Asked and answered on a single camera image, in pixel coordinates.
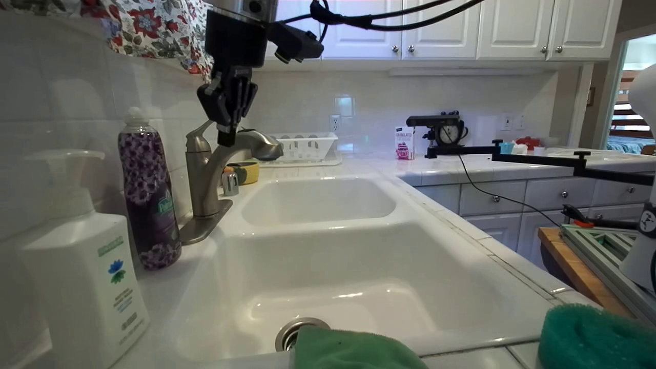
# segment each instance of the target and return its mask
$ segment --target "purple soap bottle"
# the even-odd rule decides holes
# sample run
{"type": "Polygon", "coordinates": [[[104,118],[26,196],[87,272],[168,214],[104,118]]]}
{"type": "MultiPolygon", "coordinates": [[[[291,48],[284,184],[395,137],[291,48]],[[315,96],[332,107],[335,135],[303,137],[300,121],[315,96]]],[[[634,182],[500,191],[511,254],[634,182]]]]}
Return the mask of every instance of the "purple soap bottle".
{"type": "Polygon", "coordinates": [[[166,268],[183,254],[163,144],[142,109],[131,109],[119,134],[123,191],[133,245],[145,271],[166,268]]]}

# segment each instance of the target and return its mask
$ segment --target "cabinet door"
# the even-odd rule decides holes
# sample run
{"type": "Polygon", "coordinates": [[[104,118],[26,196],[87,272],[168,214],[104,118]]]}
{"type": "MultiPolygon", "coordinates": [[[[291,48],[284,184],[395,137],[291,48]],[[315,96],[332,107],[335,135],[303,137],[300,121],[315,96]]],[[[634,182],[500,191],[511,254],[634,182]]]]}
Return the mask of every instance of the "cabinet door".
{"type": "MultiPolygon", "coordinates": [[[[545,215],[549,215],[558,224],[564,221],[564,215],[559,211],[548,211],[545,215]]],[[[525,214],[520,218],[516,254],[532,263],[534,266],[545,268],[540,261],[540,239],[536,235],[538,227],[553,227],[553,224],[538,214],[525,214]]]]}
{"type": "Polygon", "coordinates": [[[596,182],[591,178],[529,180],[527,204],[536,210],[591,207],[596,182]]]}
{"type": "MultiPolygon", "coordinates": [[[[430,0],[406,0],[406,8],[426,4],[430,0]]],[[[406,18],[420,22],[438,17],[467,0],[447,3],[437,8],[422,10],[406,18]]],[[[473,6],[457,17],[404,33],[404,59],[473,59],[477,46],[477,17],[481,6],[473,6]]]]}
{"type": "Polygon", "coordinates": [[[549,59],[607,59],[621,0],[555,0],[549,59]]]}
{"type": "Polygon", "coordinates": [[[511,251],[516,251],[516,235],[519,235],[519,214],[504,214],[504,215],[485,215],[485,218],[466,218],[477,230],[489,233],[511,251]]]}
{"type": "MultiPolygon", "coordinates": [[[[392,12],[401,0],[329,0],[329,8],[338,14],[376,14],[392,12]]],[[[375,24],[399,24],[401,17],[379,20],[375,24]]],[[[398,59],[401,49],[401,33],[362,31],[353,27],[329,27],[323,40],[326,59],[398,59]]]]}
{"type": "Polygon", "coordinates": [[[461,196],[459,196],[459,214],[461,215],[515,214],[515,211],[519,214],[520,211],[519,202],[511,202],[500,196],[522,200],[527,182],[520,182],[520,180],[516,180],[516,182],[481,182],[477,186],[491,192],[491,194],[480,192],[472,184],[466,184],[461,189],[461,196]]]}
{"type": "Polygon", "coordinates": [[[459,202],[459,186],[418,186],[418,191],[430,196],[435,202],[447,207],[448,211],[457,214],[459,202]]]}
{"type": "Polygon", "coordinates": [[[481,4],[477,58],[548,58],[553,0],[485,0],[481,4]]]}
{"type": "Polygon", "coordinates": [[[651,186],[599,180],[593,204],[643,202],[649,199],[649,192],[651,186]]]}

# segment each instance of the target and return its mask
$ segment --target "kitchen sink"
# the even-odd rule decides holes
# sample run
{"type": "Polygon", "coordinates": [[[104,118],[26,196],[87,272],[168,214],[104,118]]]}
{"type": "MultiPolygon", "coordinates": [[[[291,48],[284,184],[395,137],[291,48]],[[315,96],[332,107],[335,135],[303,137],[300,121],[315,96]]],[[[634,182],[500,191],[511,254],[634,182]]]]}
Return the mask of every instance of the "kitchen sink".
{"type": "Polygon", "coordinates": [[[261,227],[389,215],[395,200],[370,178],[275,180],[237,214],[261,227]]]}
{"type": "MultiPolygon", "coordinates": [[[[335,182],[323,189],[335,194],[335,182]]],[[[385,204],[373,214],[393,207],[383,194],[368,199],[385,204]]],[[[418,219],[221,235],[180,302],[172,341],[184,359],[217,363],[275,353],[289,321],[314,318],[437,351],[534,336],[548,309],[455,230],[418,219]]]]}

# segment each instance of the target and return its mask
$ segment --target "wire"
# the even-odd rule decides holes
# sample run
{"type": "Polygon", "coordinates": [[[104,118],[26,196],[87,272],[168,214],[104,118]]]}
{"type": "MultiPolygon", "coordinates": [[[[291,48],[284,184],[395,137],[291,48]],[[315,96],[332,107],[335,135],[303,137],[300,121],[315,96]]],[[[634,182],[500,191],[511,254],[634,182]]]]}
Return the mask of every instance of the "wire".
{"type": "Polygon", "coordinates": [[[323,22],[323,31],[322,31],[322,35],[319,35],[319,43],[323,43],[326,35],[327,35],[327,22],[323,22]]]}
{"type": "Polygon", "coordinates": [[[413,6],[413,8],[404,8],[404,10],[395,10],[395,12],[381,12],[381,14],[364,14],[364,17],[343,17],[343,14],[334,14],[329,12],[329,8],[326,8],[326,4],[322,6],[318,0],[311,0],[311,18],[315,18],[322,24],[349,24],[349,27],[357,27],[357,28],[370,28],[370,31],[383,31],[383,33],[395,33],[395,31],[412,31],[412,28],[420,28],[426,24],[435,24],[441,22],[444,18],[450,18],[476,4],[480,4],[481,0],[470,0],[448,12],[443,12],[438,17],[426,18],[422,22],[412,22],[412,24],[373,24],[373,20],[376,18],[392,18],[392,17],[401,17],[401,14],[413,14],[426,8],[435,8],[441,4],[447,4],[448,0],[435,0],[422,6],[413,6]]]}
{"type": "Polygon", "coordinates": [[[303,20],[303,18],[311,18],[311,14],[300,14],[300,17],[292,17],[292,18],[284,18],[284,20],[276,20],[276,22],[283,22],[283,24],[286,24],[286,22],[296,22],[296,20],[303,20]]]}
{"type": "Polygon", "coordinates": [[[508,202],[516,202],[516,204],[529,207],[531,211],[543,215],[548,221],[551,221],[553,225],[559,227],[559,224],[558,224],[555,219],[551,219],[545,211],[540,211],[540,210],[536,210],[536,207],[532,207],[532,204],[529,204],[529,202],[525,202],[525,200],[516,200],[516,199],[501,196],[501,194],[495,194],[495,192],[489,192],[489,191],[480,189],[480,186],[472,180],[463,155],[457,155],[457,157],[459,157],[459,161],[461,161],[461,166],[463,166],[463,170],[466,170],[467,182],[470,182],[477,192],[484,192],[484,194],[489,194],[489,196],[504,199],[504,200],[508,200],[508,202]]]}

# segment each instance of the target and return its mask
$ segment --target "sink drain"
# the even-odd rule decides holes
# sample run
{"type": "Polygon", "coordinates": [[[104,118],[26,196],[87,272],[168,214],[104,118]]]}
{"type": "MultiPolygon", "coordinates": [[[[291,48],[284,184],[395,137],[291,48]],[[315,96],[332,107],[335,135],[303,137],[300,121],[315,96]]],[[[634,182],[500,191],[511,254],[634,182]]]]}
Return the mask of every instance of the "sink drain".
{"type": "Polygon", "coordinates": [[[275,336],[275,351],[291,351],[295,346],[295,339],[300,335],[302,327],[306,326],[314,326],[314,327],[326,327],[329,330],[329,326],[323,320],[318,318],[296,318],[291,320],[289,324],[284,324],[280,327],[280,333],[275,336]]]}

